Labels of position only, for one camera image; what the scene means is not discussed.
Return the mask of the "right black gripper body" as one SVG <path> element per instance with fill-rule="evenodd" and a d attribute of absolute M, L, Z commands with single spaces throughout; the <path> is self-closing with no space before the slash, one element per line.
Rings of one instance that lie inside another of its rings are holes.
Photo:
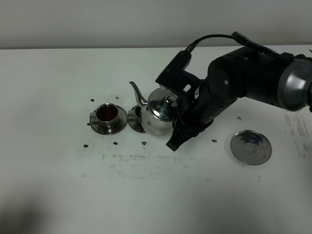
<path fill-rule="evenodd" d="M 242 93 L 238 79 L 239 60 L 224 55 L 213 60 L 207 77 L 200 80 L 178 103 L 173 136 L 196 136 L 233 104 Z"/>

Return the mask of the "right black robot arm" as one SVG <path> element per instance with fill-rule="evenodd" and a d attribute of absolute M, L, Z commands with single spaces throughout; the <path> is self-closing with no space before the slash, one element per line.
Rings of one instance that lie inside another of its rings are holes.
<path fill-rule="evenodd" d="M 242 47 L 213 60 L 205 79 L 185 71 L 191 59 L 179 52 L 165 69 L 165 86 L 178 96 L 173 151 L 208 128 L 238 98 L 251 98 L 289 111 L 312 104 L 312 61 L 283 53 L 273 58 Z"/>

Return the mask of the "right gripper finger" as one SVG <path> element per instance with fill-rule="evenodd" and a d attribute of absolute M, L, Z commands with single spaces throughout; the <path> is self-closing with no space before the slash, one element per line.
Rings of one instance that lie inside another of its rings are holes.
<path fill-rule="evenodd" d="M 195 135 L 195 127 L 186 124 L 182 119 L 176 119 L 171 138 L 166 143 L 172 151 L 176 151 L 183 143 Z"/>

